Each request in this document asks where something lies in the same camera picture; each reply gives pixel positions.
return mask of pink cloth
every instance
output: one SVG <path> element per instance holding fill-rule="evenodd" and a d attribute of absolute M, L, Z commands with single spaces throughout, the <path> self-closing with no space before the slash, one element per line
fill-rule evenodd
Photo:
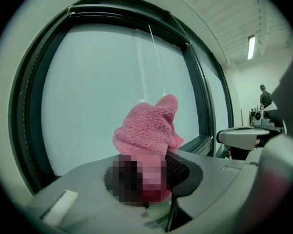
<path fill-rule="evenodd" d="M 137 162 L 142 173 L 142 201 L 161 202 L 171 195 L 161 176 L 167 149 L 177 149 L 183 139 L 175 133 L 173 120 L 178 109 L 175 96 L 166 95 L 155 106 L 136 105 L 116 129 L 113 144 L 123 155 Z"/>

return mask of ceiling light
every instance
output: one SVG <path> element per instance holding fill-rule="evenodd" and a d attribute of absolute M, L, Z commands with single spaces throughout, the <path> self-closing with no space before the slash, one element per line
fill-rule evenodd
<path fill-rule="evenodd" d="M 255 36 L 249 37 L 249 54 L 248 54 L 248 60 L 253 58 L 254 49 L 255 49 Z"/>

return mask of ceiling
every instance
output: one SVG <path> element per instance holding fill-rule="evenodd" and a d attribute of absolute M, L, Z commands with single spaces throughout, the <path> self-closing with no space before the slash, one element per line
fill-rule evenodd
<path fill-rule="evenodd" d="M 293 31 L 269 0 L 183 0 L 215 35 L 227 59 L 247 61 L 248 37 L 255 35 L 253 58 L 293 47 Z"/>

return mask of window frame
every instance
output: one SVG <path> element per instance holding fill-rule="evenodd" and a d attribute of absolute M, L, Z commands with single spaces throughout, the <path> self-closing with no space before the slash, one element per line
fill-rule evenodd
<path fill-rule="evenodd" d="M 227 83 L 225 74 L 223 72 L 223 69 L 222 69 L 220 63 L 217 61 L 217 59 L 216 59 L 215 55 L 213 54 L 213 52 L 206 46 L 206 44 L 189 27 L 187 27 L 180 20 L 178 20 L 178 22 L 181 24 L 182 28 L 186 31 L 186 34 L 188 34 L 191 37 L 191 39 L 195 40 L 198 43 L 199 47 L 202 48 L 202 50 L 206 52 L 206 54 L 209 57 L 212 65 L 214 65 L 216 73 L 213 70 L 212 71 L 220 79 L 220 81 L 222 83 L 222 86 L 223 86 L 223 89 L 224 89 L 224 93 L 225 93 L 226 107 L 227 107 L 227 112 L 228 112 L 228 128 L 234 127 L 232 100 L 231 100 L 231 96 L 230 96 L 228 83 Z M 212 101 L 211 91 L 210 91 L 210 88 L 208 86 L 209 85 L 207 83 L 207 92 L 209 94 L 209 100 L 210 100 L 210 104 L 211 104 L 210 113 L 212 115 L 212 119 L 210 120 L 210 123 L 213 126 L 214 136 L 217 136 L 214 103 Z M 210 151 L 207 154 L 207 156 L 218 156 L 218 157 L 220 157 L 222 155 L 219 152 L 217 152 L 215 144 L 216 144 L 216 137 L 213 139 L 213 141 L 210 144 Z"/>
<path fill-rule="evenodd" d="M 13 151 L 33 193 L 57 177 L 50 165 L 42 136 L 41 104 L 52 58 L 73 25 L 103 23 L 152 33 L 181 48 L 194 90 L 200 135 L 180 147 L 199 154 L 216 136 L 213 103 L 208 84 L 188 34 L 170 12 L 142 0 L 80 0 L 46 25 L 26 51 L 15 76 L 10 98 L 9 127 Z"/>

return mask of person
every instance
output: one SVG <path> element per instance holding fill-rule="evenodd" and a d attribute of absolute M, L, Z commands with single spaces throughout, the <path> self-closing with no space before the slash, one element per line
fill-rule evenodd
<path fill-rule="evenodd" d="M 260 85 L 260 91 L 262 91 L 262 94 L 260 95 L 260 109 L 264 109 L 271 105 L 272 96 L 266 91 L 266 87 L 264 85 Z"/>

